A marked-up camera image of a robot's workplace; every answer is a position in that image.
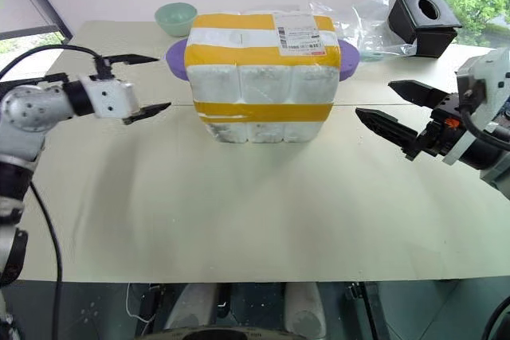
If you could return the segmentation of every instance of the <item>white table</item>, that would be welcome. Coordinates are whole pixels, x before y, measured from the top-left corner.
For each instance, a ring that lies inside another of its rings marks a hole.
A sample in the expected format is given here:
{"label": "white table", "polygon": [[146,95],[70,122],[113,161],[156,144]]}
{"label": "white table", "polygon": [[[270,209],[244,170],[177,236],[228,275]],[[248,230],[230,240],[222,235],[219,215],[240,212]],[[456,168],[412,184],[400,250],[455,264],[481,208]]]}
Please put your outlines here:
{"label": "white table", "polygon": [[[154,23],[93,21],[73,39],[102,54],[162,57],[175,40]],[[510,274],[510,201],[463,164],[404,159],[367,130],[355,105],[378,104],[415,130],[429,110],[389,80],[455,91],[453,71],[486,49],[449,47],[439,60],[365,64],[341,83],[307,144],[215,142],[189,85],[165,62],[118,64],[146,104],[174,106],[129,127],[92,116],[48,137],[35,176],[63,248],[64,280],[214,282],[442,279]],[[51,72],[92,73],[63,53]],[[55,278],[53,250],[28,193],[23,279]]]}

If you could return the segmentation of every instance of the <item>black tissue box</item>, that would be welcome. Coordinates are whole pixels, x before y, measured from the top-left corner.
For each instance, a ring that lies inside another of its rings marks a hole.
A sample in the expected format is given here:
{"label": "black tissue box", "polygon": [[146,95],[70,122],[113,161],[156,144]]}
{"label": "black tissue box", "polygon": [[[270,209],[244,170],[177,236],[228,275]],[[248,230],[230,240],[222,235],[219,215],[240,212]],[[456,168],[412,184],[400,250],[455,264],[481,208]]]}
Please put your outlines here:
{"label": "black tissue box", "polygon": [[416,56],[440,57],[462,27],[445,0],[397,0],[388,25],[407,44],[418,40]]}

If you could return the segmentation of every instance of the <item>wire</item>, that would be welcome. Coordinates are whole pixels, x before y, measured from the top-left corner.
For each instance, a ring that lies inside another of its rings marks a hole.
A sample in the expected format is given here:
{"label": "wire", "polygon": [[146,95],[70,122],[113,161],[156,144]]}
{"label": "wire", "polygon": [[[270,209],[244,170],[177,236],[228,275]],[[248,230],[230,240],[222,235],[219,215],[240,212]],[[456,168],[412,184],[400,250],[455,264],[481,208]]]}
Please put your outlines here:
{"label": "wire", "polygon": [[58,340],[58,322],[60,318],[61,309],[61,296],[62,296],[62,255],[61,246],[58,244],[57,234],[51,218],[49,217],[48,209],[45,203],[42,201],[41,195],[37,191],[33,182],[30,182],[30,189],[32,190],[39,207],[42,210],[42,214],[45,216],[46,224],[48,225],[49,235],[53,242],[53,249],[55,250],[55,258],[57,260],[57,283],[55,284],[55,295],[53,297],[53,317],[51,322],[51,339]]}
{"label": "wire", "polygon": [[88,53],[89,55],[94,56],[95,58],[101,58],[101,55],[99,53],[96,53],[92,51],[91,49],[85,48],[85,47],[79,47],[77,45],[59,45],[59,44],[53,44],[53,45],[43,45],[41,47],[36,47],[29,49],[25,53],[21,54],[20,56],[16,57],[14,60],[12,60],[2,71],[0,71],[0,80],[12,69],[16,64],[18,64],[23,59],[27,58],[28,56],[31,56],[37,52],[41,51],[47,51],[49,49],[67,49],[69,51],[78,51],[83,53]]}
{"label": "wire", "polygon": [[131,286],[131,283],[128,283],[127,290],[126,290],[126,313],[127,313],[127,316],[129,316],[130,318],[138,319],[140,322],[144,322],[145,324],[149,324],[152,320],[154,320],[156,314],[153,314],[152,317],[147,320],[147,319],[142,318],[141,316],[132,314],[129,311],[128,300],[129,300],[129,287],[130,286]]}
{"label": "wire", "polygon": [[486,131],[481,131],[480,129],[477,128],[477,126],[471,119],[469,107],[467,106],[460,107],[460,112],[462,117],[462,123],[469,131],[469,133],[474,135],[477,139],[480,139],[481,141],[484,141],[485,143],[492,145],[493,147],[497,147],[498,149],[501,150],[510,151],[510,143],[503,141],[501,139],[497,139],[496,137],[490,135]]}
{"label": "wire", "polygon": [[490,318],[488,318],[487,324],[485,324],[484,332],[481,335],[481,340],[488,340],[488,336],[491,334],[494,324],[497,319],[501,316],[504,310],[510,307],[510,296],[503,300],[499,306],[496,307]]}

